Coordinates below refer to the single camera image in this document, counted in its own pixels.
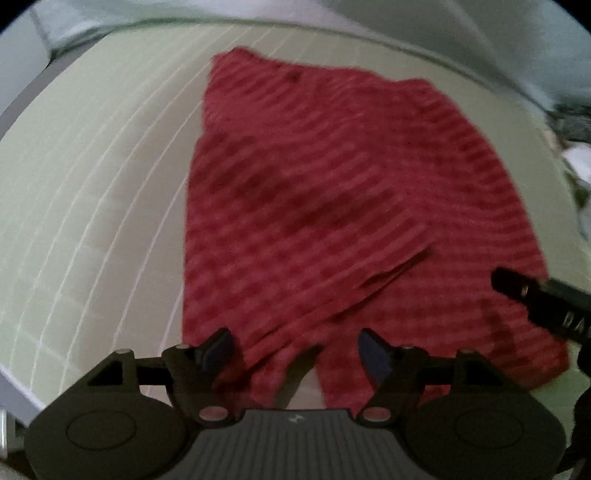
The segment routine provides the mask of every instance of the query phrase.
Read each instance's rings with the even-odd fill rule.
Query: ribbed plate
[[[357,425],[346,410],[248,410],[206,430],[161,480],[433,480],[395,436]]]

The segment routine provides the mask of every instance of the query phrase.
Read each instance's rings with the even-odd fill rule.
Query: towel fold
[[[432,355],[476,348],[533,387],[564,345],[494,293],[544,261],[484,138],[425,80],[258,57],[213,59],[187,197],[183,339],[221,326],[239,354],[220,389],[273,404],[289,363],[323,347],[327,407],[371,396],[356,337]]]

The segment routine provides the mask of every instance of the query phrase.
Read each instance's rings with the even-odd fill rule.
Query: logo
[[[303,422],[305,419],[306,419],[306,417],[303,417],[303,416],[302,416],[302,415],[300,415],[300,414],[296,414],[296,415],[294,415],[293,417],[289,417],[289,419],[288,419],[288,420],[289,420],[290,422],[292,422],[292,423],[301,423],[301,422]]]

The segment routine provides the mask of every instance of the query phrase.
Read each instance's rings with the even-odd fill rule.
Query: screw
[[[219,406],[203,407],[199,410],[199,417],[205,421],[222,421],[225,420],[230,412],[228,409]]]
[[[379,423],[382,421],[388,421],[392,416],[392,413],[384,407],[369,407],[363,411],[362,415],[367,421]]]

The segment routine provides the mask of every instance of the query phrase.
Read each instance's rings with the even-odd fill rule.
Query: red striped fabric
[[[569,366],[564,344],[494,293],[499,265],[547,275],[502,163],[425,80],[213,59],[187,198],[183,338],[217,328],[239,355],[221,391],[271,407],[290,362],[321,345],[329,408],[372,395],[371,327],[432,355],[475,348],[522,385]]]

